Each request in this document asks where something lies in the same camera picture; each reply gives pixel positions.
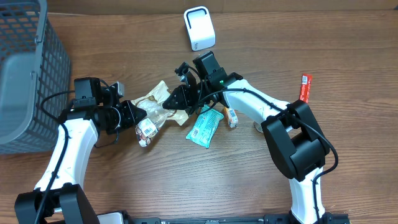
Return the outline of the beige brown snack pouch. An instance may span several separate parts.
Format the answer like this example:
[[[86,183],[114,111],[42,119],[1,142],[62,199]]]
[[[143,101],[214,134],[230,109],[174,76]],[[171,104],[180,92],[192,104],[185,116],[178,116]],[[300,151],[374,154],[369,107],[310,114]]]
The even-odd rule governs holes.
[[[164,123],[168,120],[183,125],[188,120],[188,114],[181,110],[164,109],[162,104],[170,96],[168,86],[160,81],[148,94],[131,100],[134,106],[146,111],[146,117],[136,127],[136,137],[141,147],[147,147],[158,135]]]

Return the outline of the teal wet wipes pack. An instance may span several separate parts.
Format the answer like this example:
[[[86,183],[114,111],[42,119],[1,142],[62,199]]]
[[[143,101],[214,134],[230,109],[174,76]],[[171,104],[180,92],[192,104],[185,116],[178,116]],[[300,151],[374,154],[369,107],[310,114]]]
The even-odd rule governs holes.
[[[193,128],[185,138],[208,149],[224,116],[219,111],[210,109],[207,105],[203,107],[203,110],[206,112],[198,116]]]

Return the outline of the orange small snack box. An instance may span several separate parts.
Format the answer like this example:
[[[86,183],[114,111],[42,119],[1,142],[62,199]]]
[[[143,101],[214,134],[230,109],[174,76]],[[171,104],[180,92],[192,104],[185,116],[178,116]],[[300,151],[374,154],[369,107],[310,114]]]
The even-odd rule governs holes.
[[[223,113],[226,116],[230,128],[236,128],[238,125],[238,117],[236,116],[235,110],[232,108],[224,107]]]

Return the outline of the green round can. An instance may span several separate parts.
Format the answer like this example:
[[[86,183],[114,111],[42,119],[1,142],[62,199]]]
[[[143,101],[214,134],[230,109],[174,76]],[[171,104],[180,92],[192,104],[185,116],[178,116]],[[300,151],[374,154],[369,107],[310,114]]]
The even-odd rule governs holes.
[[[254,122],[254,127],[258,132],[263,133],[262,126],[259,123]]]

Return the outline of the red snack stick packet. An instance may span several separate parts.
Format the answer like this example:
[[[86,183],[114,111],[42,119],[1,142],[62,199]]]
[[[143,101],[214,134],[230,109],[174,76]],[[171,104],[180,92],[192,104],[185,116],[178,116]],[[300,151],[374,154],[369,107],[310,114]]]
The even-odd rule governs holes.
[[[302,83],[300,87],[299,99],[308,103],[310,96],[310,89],[312,85],[312,75],[304,73],[302,75]]]

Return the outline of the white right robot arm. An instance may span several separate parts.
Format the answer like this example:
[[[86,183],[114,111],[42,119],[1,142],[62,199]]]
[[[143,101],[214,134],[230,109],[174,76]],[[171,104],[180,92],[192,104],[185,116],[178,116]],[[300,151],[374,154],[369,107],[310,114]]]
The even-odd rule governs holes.
[[[202,90],[190,75],[182,75],[181,81],[163,108],[191,113],[216,99],[260,124],[274,164],[289,179],[292,221],[323,223],[320,176],[330,146],[309,105],[301,100],[288,103],[272,98],[237,73],[206,75]]]

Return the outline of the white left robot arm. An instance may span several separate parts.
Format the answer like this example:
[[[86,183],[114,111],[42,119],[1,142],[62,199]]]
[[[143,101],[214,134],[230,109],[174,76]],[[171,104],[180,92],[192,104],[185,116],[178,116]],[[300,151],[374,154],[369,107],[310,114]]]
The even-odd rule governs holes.
[[[125,211],[96,214],[83,191],[91,150],[99,134],[119,133],[137,125],[147,113],[130,101],[110,108],[74,108],[58,128],[50,162],[34,190],[19,194],[14,204],[19,223],[46,223],[54,213],[62,223],[132,223]]]

